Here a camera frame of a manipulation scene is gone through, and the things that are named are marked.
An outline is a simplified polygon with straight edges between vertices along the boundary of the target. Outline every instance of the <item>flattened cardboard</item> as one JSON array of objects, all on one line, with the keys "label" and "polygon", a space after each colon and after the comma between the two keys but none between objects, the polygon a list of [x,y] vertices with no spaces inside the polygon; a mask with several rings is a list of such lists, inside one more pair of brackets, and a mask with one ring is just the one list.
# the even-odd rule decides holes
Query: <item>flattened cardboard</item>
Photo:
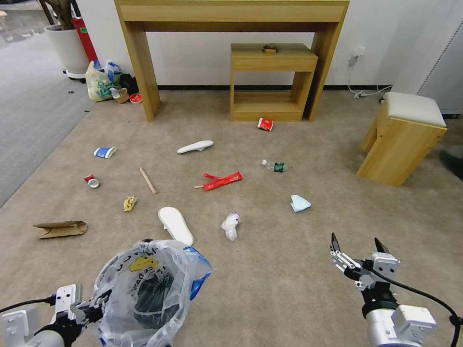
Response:
[{"label": "flattened cardboard", "polygon": [[33,227],[43,229],[45,232],[39,239],[50,239],[53,237],[82,235],[87,231],[87,223],[84,221],[65,221],[57,223],[35,224]]}]

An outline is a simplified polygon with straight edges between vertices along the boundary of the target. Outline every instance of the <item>white slipper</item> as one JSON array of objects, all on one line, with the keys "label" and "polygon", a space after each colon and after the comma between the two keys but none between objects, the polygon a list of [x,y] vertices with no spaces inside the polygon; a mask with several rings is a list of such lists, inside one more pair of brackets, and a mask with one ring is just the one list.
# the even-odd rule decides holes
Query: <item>white slipper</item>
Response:
[{"label": "white slipper", "polygon": [[164,229],[166,229],[170,236],[177,241],[191,246],[193,244],[193,235],[183,219],[182,213],[175,207],[163,207],[158,211],[158,217]]},{"label": "white slipper", "polygon": [[212,146],[213,144],[214,144],[214,141],[211,141],[211,140],[198,141],[198,142],[195,142],[194,144],[191,144],[191,145],[180,148],[177,151],[177,153],[182,154],[182,153],[185,153],[185,152],[189,152],[191,150],[202,151],[206,147]]}]

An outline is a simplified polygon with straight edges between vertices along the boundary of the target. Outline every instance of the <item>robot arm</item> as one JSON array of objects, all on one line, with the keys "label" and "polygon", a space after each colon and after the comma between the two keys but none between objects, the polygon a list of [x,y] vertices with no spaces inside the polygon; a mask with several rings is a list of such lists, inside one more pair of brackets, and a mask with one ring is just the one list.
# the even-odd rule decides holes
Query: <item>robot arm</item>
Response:
[{"label": "robot arm", "polygon": [[393,279],[400,261],[375,238],[377,252],[363,260],[341,253],[336,235],[331,234],[329,258],[334,266],[355,282],[365,304],[362,313],[368,323],[368,339],[373,347],[421,347],[422,340],[437,326],[428,309],[399,305],[390,283],[374,272]]},{"label": "robot arm", "polygon": [[111,291],[97,298],[93,304],[82,301],[82,286],[70,284],[56,291],[55,306],[50,324],[40,328],[38,307],[4,314],[1,317],[6,347],[70,347],[86,327],[103,317],[102,305]]}]

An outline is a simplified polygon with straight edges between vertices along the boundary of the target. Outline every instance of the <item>yellow logo on bag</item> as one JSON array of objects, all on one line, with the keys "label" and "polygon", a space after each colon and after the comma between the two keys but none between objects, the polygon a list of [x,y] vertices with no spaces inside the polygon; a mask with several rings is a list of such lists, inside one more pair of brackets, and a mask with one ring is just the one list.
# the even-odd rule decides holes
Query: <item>yellow logo on bag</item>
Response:
[{"label": "yellow logo on bag", "polygon": [[138,257],[133,263],[130,264],[130,271],[139,271],[143,270],[144,268],[147,267],[152,267],[156,268],[158,265],[158,261],[155,260],[153,257],[146,257],[146,256],[141,256]]}]

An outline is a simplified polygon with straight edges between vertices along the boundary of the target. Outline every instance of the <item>baseboard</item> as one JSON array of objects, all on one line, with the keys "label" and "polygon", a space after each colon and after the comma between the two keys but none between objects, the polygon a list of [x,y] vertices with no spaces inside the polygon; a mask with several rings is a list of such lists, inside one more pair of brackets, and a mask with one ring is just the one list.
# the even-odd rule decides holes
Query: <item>baseboard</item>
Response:
[{"label": "baseboard", "polygon": [[[378,86],[379,89],[387,87],[387,85]],[[229,85],[160,85],[159,90],[170,91],[226,91],[230,90]],[[376,90],[376,85],[354,85],[352,90]],[[235,90],[290,90],[290,85],[235,85]],[[347,85],[326,85],[323,90],[329,91],[346,91],[349,90]]]}]

